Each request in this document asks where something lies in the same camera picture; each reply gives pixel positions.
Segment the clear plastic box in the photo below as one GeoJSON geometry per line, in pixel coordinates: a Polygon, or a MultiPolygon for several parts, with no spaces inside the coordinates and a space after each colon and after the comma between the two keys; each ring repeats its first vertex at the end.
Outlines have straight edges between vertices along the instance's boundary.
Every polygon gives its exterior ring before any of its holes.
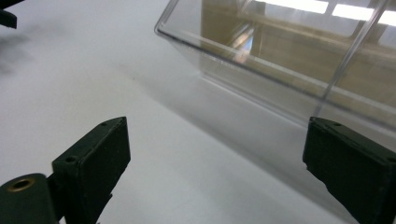
{"type": "Polygon", "coordinates": [[[171,0],[155,31],[247,101],[305,128],[332,119],[396,151],[392,1],[171,0]]]}

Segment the gray surface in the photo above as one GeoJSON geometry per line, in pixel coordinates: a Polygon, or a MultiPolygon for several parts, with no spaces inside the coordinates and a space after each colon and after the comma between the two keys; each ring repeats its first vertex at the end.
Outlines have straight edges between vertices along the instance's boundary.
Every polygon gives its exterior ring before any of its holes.
{"type": "Polygon", "coordinates": [[[0,182],[49,175],[84,133],[127,116],[132,161],[101,223],[343,223],[241,156],[265,146],[268,161],[310,178],[303,128],[209,84],[154,34],[166,4],[31,0],[9,9],[19,29],[0,28],[0,182]]]}

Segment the black object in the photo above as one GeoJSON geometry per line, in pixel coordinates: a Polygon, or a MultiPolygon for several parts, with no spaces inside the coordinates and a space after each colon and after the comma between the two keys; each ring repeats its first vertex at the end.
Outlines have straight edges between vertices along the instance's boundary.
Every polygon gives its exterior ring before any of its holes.
{"type": "Polygon", "coordinates": [[[392,223],[396,153],[326,119],[311,118],[303,161],[359,223],[392,223]]]}
{"type": "Polygon", "coordinates": [[[1,0],[0,1],[0,24],[1,25],[5,25],[6,27],[11,27],[14,29],[17,28],[17,17],[12,13],[4,11],[3,9],[5,9],[7,7],[14,6],[22,1],[23,0],[1,0]]]}
{"type": "Polygon", "coordinates": [[[24,175],[0,188],[0,223],[93,224],[131,156],[126,118],[92,129],[52,162],[53,174],[24,175]]]}

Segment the screw hole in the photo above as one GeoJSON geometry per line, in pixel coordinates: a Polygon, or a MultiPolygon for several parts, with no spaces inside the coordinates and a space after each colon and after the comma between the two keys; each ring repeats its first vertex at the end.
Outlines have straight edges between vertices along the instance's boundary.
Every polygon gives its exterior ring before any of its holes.
{"type": "Polygon", "coordinates": [[[33,178],[29,179],[21,179],[15,182],[13,185],[11,185],[8,188],[8,191],[10,192],[18,192],[24,189],[30,188],[33,184],[35,183],[35,180],[33,178]]]}
{"type": "Polygon", "coordinates": [[[74,156],[71,156],[71,157],[67,157],[66,158],[66,161],[67,162],[74,162],[74,161],[76,161],[77,160],[77,157],[74,157],[74,156]]]}

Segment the white table surface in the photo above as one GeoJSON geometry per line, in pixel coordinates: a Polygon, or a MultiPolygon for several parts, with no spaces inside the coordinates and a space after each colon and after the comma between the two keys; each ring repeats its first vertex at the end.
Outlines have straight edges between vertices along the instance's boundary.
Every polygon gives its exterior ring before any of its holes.
{"type": "MultiPolygon", "coordinates": [[[[166,4],[29,0],[8,9],[19,27],[0,27],[0,183],[50,175],[50,163],[91,128],[126,116],[132,161],[101,223],[353,221],[235,150],[266,144],[301,157],[305,130],[203,80],[154,34],[166,4]]],[[[310,176],[292,163],[285,169],[310,176]]]]}

